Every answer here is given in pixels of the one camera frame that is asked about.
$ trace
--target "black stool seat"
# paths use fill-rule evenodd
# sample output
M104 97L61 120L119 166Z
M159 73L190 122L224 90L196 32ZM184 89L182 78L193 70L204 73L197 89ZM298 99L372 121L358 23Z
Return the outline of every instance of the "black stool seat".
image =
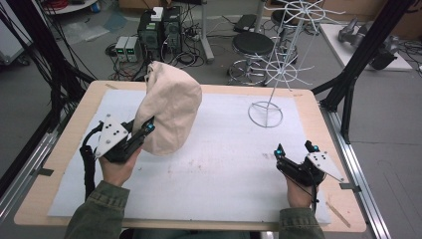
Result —
M244 32L234 37L233 46L243 54L266 56L273 51L274 42L265 35Z
M289 14L285 15L285 10L276 10L271 14L271 21L277 25L280 26L280 24L282 24L282 21L287 21L291 18L291 16ZM286 23L286 25L288 26L298 26L298 24L294 24L292 23L293 21L290 21L288 23Z

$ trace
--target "electronic equipment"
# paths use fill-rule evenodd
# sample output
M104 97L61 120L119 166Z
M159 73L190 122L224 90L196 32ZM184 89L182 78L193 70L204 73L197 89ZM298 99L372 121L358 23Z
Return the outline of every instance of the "electronic equipment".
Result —
M137 62L140 59L140 44L137 37L129 37L124 47L128 62Z
M182 52L180 13L180 6L165 9L164 18L162 20L167 48L170 48L173 54Z
M164 9L162 7L154 7L151 14L152 22L161 22Z
M126 47L128 39L128 37L120 37L115 44L115 52L117 53L117 57L120 62L127 62L127 56L124 48Z
M151 14L150 11L145 11L140 16L137 36L140 44L144 45L146 50L158 50L163 43L162 24L161 22L152 22Z
M235 24L233 31L235 32L248 32L254 29L255 20L257 16L254 14L243 15Z

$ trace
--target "green jacket sleeve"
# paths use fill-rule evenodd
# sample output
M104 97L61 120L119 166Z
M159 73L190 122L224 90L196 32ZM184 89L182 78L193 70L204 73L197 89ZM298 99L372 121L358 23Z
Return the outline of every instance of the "green jacket sleeve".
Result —
M310 208L287 208L280 211L280 239L324 238Z
M129 190L101 181L72 217L65 238L119 237Z

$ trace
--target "cardboard box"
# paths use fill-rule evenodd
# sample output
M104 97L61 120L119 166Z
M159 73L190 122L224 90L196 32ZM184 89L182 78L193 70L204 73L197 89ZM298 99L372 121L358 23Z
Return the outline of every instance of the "cardboard box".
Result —
M118 0L118 6L121 9L152 9L153 7L161 7L161 0Z
M359 22L372 21L378 15L387 0L324 0L322 8L344 14L327 14L336 21L350 21L357 17Z
M417 40L422 36L422 1L415 1L410 6L391 34L405 40Z

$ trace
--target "person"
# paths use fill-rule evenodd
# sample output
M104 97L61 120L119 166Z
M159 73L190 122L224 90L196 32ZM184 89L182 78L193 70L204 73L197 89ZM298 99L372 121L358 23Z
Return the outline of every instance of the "person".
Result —
M124 207L129 196L129 190L122 186L130 178L140 151L139 148L124 164L111 163L103 157L99 159L103 180L87 201L76 210L66 230L65 238L119 238ZM279 237L324 238L310 209L311 188L300 187L288 178L287 186L291 207L280 211Z

